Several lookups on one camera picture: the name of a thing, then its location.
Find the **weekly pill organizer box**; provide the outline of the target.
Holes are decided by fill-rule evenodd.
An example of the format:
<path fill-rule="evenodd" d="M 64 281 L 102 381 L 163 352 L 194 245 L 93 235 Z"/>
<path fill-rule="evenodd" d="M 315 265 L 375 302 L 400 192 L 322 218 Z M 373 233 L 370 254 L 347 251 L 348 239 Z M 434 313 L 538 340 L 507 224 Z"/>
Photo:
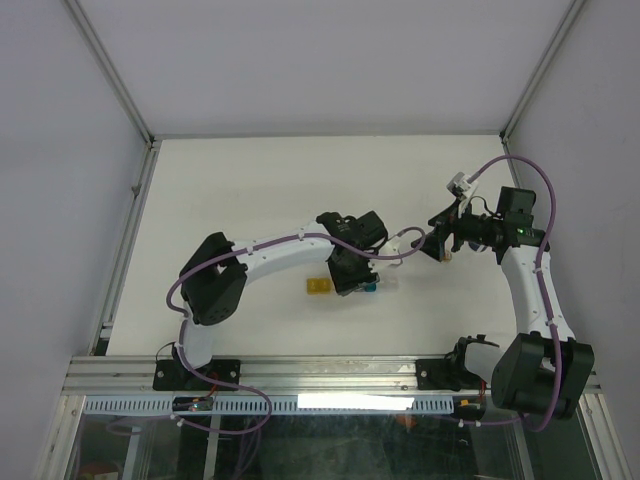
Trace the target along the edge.
<path fill-rule="evenodd" d="M 310 277 L 306 279 L 306 294 L 339 295 L 374 294 L 395 292 L 399 289 L 399 280 L 394 276 L 380 278 L 377 282 L 345 282 L 336 284 L 329 277 Z"/>

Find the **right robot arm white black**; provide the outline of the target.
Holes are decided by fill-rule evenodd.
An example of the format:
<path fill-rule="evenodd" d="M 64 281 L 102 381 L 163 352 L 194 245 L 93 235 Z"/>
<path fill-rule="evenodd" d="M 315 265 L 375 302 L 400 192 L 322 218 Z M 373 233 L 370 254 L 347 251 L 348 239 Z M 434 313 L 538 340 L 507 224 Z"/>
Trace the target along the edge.
<path fill-rule="evenodd" d="M 454 201 L 429 220 L 432 230 L 421 250 L 439 262 L 448 240 L 454 251 L 463 245 L 492 251 L 509 286 L 517 334 L 506 348 L 483 334 L 462 337 L 442 359 L 420 369 L 419 379 L 453 391 L 487 384 L 497 408 L 571 418 L 595 355 L 577 341 L 562 314 L 545 233 L 534 226 L 535 193 L 504 187 L 495 212 L 476 214 L 473 187 L 450 190 Z"/>

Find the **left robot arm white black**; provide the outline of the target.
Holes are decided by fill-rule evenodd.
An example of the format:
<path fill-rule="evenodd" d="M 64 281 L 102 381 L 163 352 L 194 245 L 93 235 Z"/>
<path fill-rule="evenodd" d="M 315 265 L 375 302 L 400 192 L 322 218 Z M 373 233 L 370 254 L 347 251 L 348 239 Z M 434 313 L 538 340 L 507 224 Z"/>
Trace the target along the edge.
<path fill-rule="evenodd" d="M 377 254 L 388 239 L 373 211 L 359 218 L 325 212 L 283 237 L 232 242 L 221 232 L 209 235 L 179 274 L 186 324 L 179 334 L 183 357 L 175 377 L 192 389 L 206 383 L 212 329 L 235 313 L 246 286 L 283 270 L 325 262 L 335 291 L 346 296 L 379 281 L 369 259 L 359 253 Z"/>

